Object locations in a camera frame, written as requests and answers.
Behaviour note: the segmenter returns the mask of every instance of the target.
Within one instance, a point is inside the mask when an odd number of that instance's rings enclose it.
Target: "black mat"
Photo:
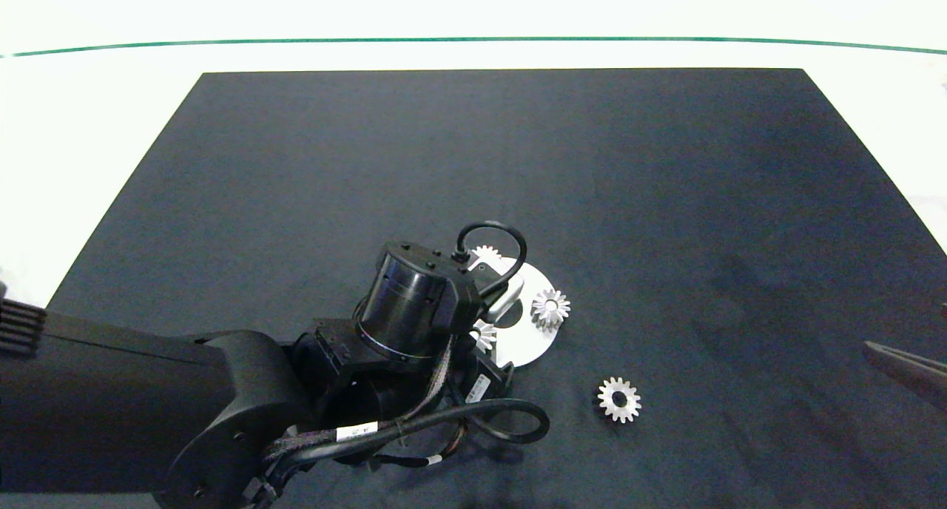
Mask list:
[[[799,70],[206,74],[50,308],[293,337],[351,313],[386,240],[483,218],[573,301],[517,381],[547,438],[327,462],[278,507],[943,506],[947,418],[859,346],[947,360],[947,259]],[[613,375],[633,425],[596,410]]]

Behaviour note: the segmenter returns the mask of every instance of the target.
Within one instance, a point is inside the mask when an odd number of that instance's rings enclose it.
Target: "black cable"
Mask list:
[[[480,221],[478,223],[469,223],[469,225],[464,226],[464,228],[460,230],[460,233],[457,234],[457,248],[454,250],[453,259],[461,260],[461,262],[466,262],[467,259],[470,259],[470,252],[467,252],[467,247],[464,245],[464,242],[467,239],[467,233],[473,232],[478,228],[493,228],[499,229],[501,232],[507,232],[516,240],[517,245],[520,247],[519,255],[516,257],[516,263],[510,267],[510,270],[507,270],[507,272],[495,280],[495,282],[480,290],[480,297],[487,297],[502,289],[503,286],[506,286],[510,278],[519,272],[520,267],[523,266],[523,263],[527,260],[527,240],[525,240],[523,234],[520,233],[520,230],[501,222]]]
[[[460,418],[469,418],[471,415],[490,414],[498,411],[521,411],[530,414],[539,421],[538,428],[533,429],[528,434],[518,435],[517,439],[511,442],[527,444],[527,442],[539,441],[549,431],[549,417],[538,405],[515,398],[491,398],[474,404],[456,405],[453,408],[434,411],[432,414],[420,415],[409,421],[401,422],[399,425],[394,425],[394,427],[376,431],[374,434],[297,449],[297,451],[284,455],[277,462],[273,467],[273,471],[267,476],[267,485],[280,491],[300,466],[310,465],[313,462],[321,461],[321,459],[332,459],[378,448],[378,446],[386,445],[394,439],[430,428],[432,425],[441,424],[441,422],[453,422]]]
[[[453,347],[454,336],[450,336],[447,339],[447,346],[444,347],[443,353],[440,354],[440,360],[437,361],[437,367],[434,373],[431,374],[431,381],[428,384],[422,401],[417,403],[410,411],[405,412],[405,414],[400,415],[394,420],[379,422],[378,425],[380,428],[388,428],[390,425],[396,425],[397,422],[404,422],[412,418],[417,412],[420,412],[423,408],[426,408],[427,405],[430,405],[436,397],[440,397],[440,391],[444,387],[444,382],[449,379],[448,375]],[[292,451],[297,451],[297,449],[324,444],[324,442],[329,442],[334,439],[336,435],[336,428],[331,428],[321,429],[321,431],[308,431],[304,434],[276,439],[274,442],[270,442],[270,445],[267,445],[264,449],[263,462],[264,464],[268,464],[268,462],[277,461],[277,459]]]
[[[402,457],[398,455],[377,454],[372,457],[372,461],[385,465],[406,466],[407,468],[424,468],[424,466],[435,465],[454,455],[454,453],[457,452],[457,448],[460,447],[461,439],[463,439],[466,434],[467,420],[460,419],[460,421],[457,421],[457,429],[454,431],[450,442],[447,442],[447,445],[444,446],[440,452],[430,457]]]
[[[464,398],[463,395],[460,394],[460,388],[457,387],[456,381],[450,378],[447,381],[447,385],[451,390],[451,397],[454,399],[454,404],[463,404]],[[525,439],[523,434],[512,434],[510,431],[502,431],[502,429],[494,428],[489,422],[477,415],[470,415],[467,417],[467,421],[480,428],[480,431],[483,431],[484,434],[490,435],[494,439],[500,439],[500,441],[513,442],[517,445],[532,442]]]

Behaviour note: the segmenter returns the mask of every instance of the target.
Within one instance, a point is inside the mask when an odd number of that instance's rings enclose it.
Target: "white circular plate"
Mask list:
[[[486,263],[498,274],[504,274],[510,267],[516,263],[513,258],[484,255],[478,256],[476,262],[470,265],[473,269],[477,264]],[[517,323],[508,328],[496,328],[496,343],[493,344],[493,360],[498,367],[503,367],[512,361],[514,366],[522,367],[544,354],[549,349],[556,334],[559,333],[559,327],[552,330],[542,330],[532,320],[532,303],[539,294],[547,289],[553,289],[545,274],[542,274],[535,266],[529,263],[523,263],[517,275],[523,279],[523,291],[520,293],[519,300],[523,304],[523,314]]]

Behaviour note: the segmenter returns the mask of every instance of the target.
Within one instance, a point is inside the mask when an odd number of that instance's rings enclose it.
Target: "white label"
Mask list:
[[[336,441],[345,441],[359,435],[374,434],[378,431],[378,422],[366,422],[359,425],[343,425],[342,428],[335,428]]]
[[[487,387],[490,387],[490,378],[486,374],[478,375],[476,381],[473,382],[470,393],[467,394],[467,404],[479,402],[483,398],[484,392],[487,391]]]

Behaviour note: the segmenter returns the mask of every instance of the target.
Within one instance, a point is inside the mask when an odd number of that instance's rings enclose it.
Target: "metal gear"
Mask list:
[[[503,257],[492,246],[477,246],[476,249],[473,249],[473,253],[480,259],[493,260],[494,262]]]
[[[471,337],[476,338],[478,350],[486,353],[487,350],[493,350],[493,344],[496,343],[496,327],[493,324],[484,323],[483,320],[477,320],[473,325]]]
[[[638,416],[638,410],[641,408],[641,404],[638,401],[641,399],[636,392],[638,391],[636,387],[632,387],[630,382],[622,381],[622,378],[615,379],[606,379],[602,381],[602,386],[599,387],[599,399],[601,399],[601,404],[599,407],[605,409],[605,416],[611,415],[613,422],[618,422],[619,420],[622,424],[627,420],[628,422],[635,422],[635,417]],[[615,399],[613,395],[616,392],[625,395],[625,405],[619,407],[618,404],[615,404]]]
[[[562,291],[547,289],[536,294],[530,313],[542,329],[555,330],[569,316],[569,304],[571,302],[565,299]]]

